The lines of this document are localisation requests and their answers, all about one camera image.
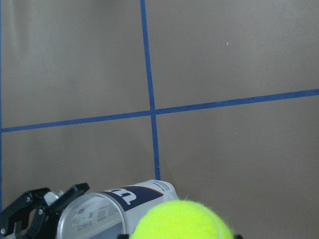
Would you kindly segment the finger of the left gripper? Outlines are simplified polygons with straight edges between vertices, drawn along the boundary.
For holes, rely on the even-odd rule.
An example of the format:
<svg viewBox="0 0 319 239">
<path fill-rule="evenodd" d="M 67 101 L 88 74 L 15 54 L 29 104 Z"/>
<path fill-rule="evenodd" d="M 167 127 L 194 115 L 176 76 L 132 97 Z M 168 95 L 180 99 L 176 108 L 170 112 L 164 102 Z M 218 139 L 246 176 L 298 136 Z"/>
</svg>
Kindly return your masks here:
<svg viewBox="0 0 319 239">
<path fill-rule="evenodd" d="M 24 192 L 0 213 L 2 239 L 54 239 L 62 212 L 90 189 L 75 184 L 66 192 L 39 188 Z"/>
</svg>

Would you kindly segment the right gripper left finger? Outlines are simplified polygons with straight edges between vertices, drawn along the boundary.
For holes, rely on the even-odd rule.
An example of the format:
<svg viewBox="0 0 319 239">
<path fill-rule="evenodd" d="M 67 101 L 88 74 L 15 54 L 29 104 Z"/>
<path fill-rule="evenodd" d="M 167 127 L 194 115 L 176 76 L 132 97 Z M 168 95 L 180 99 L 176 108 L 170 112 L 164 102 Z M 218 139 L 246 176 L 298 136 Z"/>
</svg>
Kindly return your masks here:
<svg viewBox="0 0 319 239">
<path fill-rule="evenodd" d="M 117 239 L 129 239 L 130 235 L 129 234 L 119 234 L 117 236 Z"/>
</svg>

